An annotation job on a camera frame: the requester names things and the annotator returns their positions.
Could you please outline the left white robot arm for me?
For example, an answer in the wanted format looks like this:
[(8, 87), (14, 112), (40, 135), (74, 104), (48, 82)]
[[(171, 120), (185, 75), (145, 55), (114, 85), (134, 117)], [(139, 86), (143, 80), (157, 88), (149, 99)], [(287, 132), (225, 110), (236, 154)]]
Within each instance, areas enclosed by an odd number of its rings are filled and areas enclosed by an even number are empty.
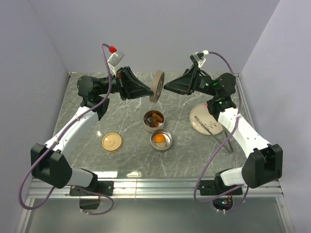
[(116, 75), (106, 78), (82, 76), (77, 82), (82, 103), (73, 118), (44, 145), (35, 144), (31, 149), (33, 177), (53, 187), (81, 186), (87, 195), (98, 191), (95, 173), (72, 168), (66, 156), (70, 154), (84, 133), (105, 115), (109, 106), (109, 94), (118, 93), (122, 100), (156, 96), (157, 83), (150, 87), (141, 82), (130, 67), (119, 69)]

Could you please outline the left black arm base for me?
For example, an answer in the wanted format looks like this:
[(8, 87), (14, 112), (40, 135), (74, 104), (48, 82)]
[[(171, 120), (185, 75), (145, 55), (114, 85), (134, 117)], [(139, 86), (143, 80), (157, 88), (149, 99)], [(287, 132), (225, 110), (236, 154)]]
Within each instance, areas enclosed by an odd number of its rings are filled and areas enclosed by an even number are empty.
[(113, 189), (113, 181), (96, 181), (89, 187), (72, 186), (69, 196), (79, 198), (79, 207), (83, 211), (93, 211), (104, 207), (103, 198), (112, 197)]

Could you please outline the aluminium rail frame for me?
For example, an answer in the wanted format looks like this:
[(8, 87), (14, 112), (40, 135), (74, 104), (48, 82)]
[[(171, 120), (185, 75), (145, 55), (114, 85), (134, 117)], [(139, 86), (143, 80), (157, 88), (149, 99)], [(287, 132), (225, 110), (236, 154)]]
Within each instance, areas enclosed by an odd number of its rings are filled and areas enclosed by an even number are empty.
[(292, 233), (294, 226), (279, 181), (256, 189), (242, 189), (230, 211), (218, 211), (211, 197), (204, 202), (195, 177), (144, 178), (134, 173), (121, 179), (116, 172), (100, 172), (104, 185), (112, 183), (109, 198), (77, 188), (54, 190), (39, 209), (23, 210), (19, 233), (90, 233), (96, 227), (126, 232), (176, 233)]

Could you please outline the brown mushroom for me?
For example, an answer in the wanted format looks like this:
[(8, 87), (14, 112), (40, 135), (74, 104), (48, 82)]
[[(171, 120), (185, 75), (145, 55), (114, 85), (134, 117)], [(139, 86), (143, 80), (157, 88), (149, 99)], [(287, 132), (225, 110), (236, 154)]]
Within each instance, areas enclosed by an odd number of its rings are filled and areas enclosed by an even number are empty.
[(156, 119), (155, 117), (150, 117), (150, 118), (148, 118), (147, 120), (150, 121), (151, 127), (155, 127), (155, 126), (154, 126), (154, 122), (158, 122), (157, 119)]

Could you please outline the brown round lid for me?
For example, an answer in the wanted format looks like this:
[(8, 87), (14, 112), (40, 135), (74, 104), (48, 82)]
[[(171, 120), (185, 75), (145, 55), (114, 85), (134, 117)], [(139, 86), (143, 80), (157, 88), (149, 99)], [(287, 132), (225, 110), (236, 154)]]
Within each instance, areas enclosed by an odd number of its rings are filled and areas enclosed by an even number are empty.
[(165, 73), (158, 70), (152, 78), (152, 83), (150, 87), (152, 94), (149, 97), (150, 102), (156, 103), (159, 100), (164, 85), (164, 79)]

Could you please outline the beige steel lunch container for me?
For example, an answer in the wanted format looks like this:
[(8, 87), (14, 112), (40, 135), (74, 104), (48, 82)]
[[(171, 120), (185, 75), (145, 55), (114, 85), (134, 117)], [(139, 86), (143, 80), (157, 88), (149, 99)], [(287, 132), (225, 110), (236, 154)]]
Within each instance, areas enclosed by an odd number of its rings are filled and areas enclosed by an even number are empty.
[(163, 129), (165, 125), (164, 115), (157, 110), (151, 110), (145, 113), (143, 125), (147, 132), (153, 133), (158, 129)]

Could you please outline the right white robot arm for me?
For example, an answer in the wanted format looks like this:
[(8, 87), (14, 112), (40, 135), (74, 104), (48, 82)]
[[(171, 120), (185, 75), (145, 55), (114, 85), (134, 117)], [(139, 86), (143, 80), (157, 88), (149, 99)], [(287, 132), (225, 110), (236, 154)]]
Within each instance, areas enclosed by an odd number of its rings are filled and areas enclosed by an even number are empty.
[(239, 108), (232, 101), (236, 92), (236, 77), (223, 73), (215, 80), (199, 68), (192, 67), (185, 73), (164, 85), (164, 89), (180, 95), (194, 91), (212, 96), (207, 101), (208, 112), (224, 126), (242, 148), (246, 162), (242, 167), (231, 168), (217, 174), (215, 190), (227, 193), (232, 186), (247, 185), (257, 188), (281, 178), (283, 150), (279, 144), (272, 145), (261, 137), (242, 117)]

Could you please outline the orange sweet potato piece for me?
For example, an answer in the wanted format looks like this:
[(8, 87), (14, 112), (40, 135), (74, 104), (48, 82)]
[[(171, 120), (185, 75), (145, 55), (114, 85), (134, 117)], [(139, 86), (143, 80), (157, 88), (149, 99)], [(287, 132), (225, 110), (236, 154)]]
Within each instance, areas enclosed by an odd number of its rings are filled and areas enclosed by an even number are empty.
[(164, 142), (164, 141), (166, 141), (166, 137), (163, 134), (158, 133), (154, 136), (154, 141), (155, 142)]

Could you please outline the brown steel lunch container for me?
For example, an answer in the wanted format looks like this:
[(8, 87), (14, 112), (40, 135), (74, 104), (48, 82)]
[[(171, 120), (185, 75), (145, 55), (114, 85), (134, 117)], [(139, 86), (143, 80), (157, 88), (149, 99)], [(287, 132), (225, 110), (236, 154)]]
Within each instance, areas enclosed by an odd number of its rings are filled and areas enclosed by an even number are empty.
[(154, 150), (165, 152), (170, 149), (173, 144), (171, 133), (165, 129), (154, 131), (150, 136), (150, 144)]

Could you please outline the beige round lid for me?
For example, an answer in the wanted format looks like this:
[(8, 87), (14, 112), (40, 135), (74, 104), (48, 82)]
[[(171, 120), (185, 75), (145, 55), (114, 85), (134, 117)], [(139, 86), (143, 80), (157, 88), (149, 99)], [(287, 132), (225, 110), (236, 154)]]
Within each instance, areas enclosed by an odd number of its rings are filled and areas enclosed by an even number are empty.
[(123, 138), (120, 134), (111, 132), (102, 138), (102, 148), (109, 153), (119, 151), (123, 146)]

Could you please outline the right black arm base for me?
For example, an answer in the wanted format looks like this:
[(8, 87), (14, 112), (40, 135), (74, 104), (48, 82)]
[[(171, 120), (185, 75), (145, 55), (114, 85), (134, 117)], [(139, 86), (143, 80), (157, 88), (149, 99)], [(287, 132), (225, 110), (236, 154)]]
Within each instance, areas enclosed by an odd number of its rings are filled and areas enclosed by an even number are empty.
[(225, 193), (217, 199), (212, 200), (212, 206), (216, 211), (223, 213), (231, 211), (234, 206), (233, 196), (242, 195), (242, 187), (239, 185), (225, 186), (221, 178), (221, 172), (216, 173), (213, 180), (201, 180), (197, 187), (200, 196), (218, 196)]

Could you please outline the white steamed bun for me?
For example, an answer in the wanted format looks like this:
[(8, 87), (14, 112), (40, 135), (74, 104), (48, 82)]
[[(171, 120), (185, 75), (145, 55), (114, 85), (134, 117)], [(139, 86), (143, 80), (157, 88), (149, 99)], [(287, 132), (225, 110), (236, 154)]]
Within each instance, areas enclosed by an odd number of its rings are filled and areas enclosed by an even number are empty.
[(164, 150), (167, 147), (167, 143), (166, 143), (166, 141), (164, 141), (164, 142), (155, 142), (155, 146), (159, 150)]

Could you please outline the pink white plate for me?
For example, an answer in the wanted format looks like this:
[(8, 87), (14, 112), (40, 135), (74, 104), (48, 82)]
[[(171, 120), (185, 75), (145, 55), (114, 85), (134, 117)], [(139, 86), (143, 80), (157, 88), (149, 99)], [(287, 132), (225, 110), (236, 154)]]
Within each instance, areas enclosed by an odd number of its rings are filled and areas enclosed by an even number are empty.
[(207, 104), (201, 103), (193, 107), (190, 112), (190, 123), (199, 133), (217, 135), (223, 132), (222, 125), (208, 112)]

